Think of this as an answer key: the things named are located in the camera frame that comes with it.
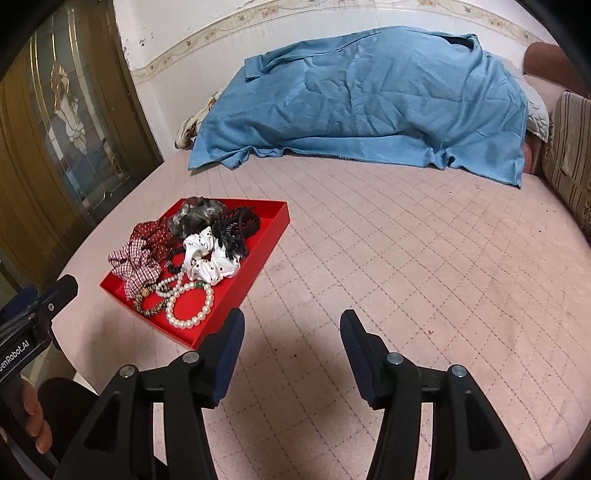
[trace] blue cloth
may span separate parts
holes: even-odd
[[[521,185],[527,100],[474,34],[386,27],[246,59],[201,125],[189,170],[250,153],[443,169]]]

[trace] scrunchie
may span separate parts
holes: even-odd
[[[111,273],[125,281],[124,292],[128,300],[136,298],[146,285],[158,281],[162,268],[152,258],[145,240],[129,240],[108,257]]]
[[[168,229],[164,218],[155,222],[137,224],[129,239],[134,240],[137,238],[146,241],[148,249],[156,262],[164,260],[173,247],[173,234]]]

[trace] human hand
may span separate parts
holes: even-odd
[[[40,453],[47,453],[53,443],[53,436],[49,424],[43,420],[43,408],[37,398],[37,391],[26,380],[22,381],[22,405],[25,408],[27,419],[25,428],[29,435],[35,439],[35,446]],[[0,428],[0,435],[6,442],[7,436]]]

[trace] brown armrest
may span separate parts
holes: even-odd
[[[532,43],[525,52],[524,73],[543,78],[589,98],[589,90],[558,45]]]

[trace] beaded bracelet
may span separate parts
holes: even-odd
[[[162,300],[157,305],[148,310],[142,309],[142,302],[154,291],[155,285],[142,288],[136,298],[134,299],[134,309],[136,312],[142,314],[144,317],[153,317],[158,312],[166,308],[166,300]]]

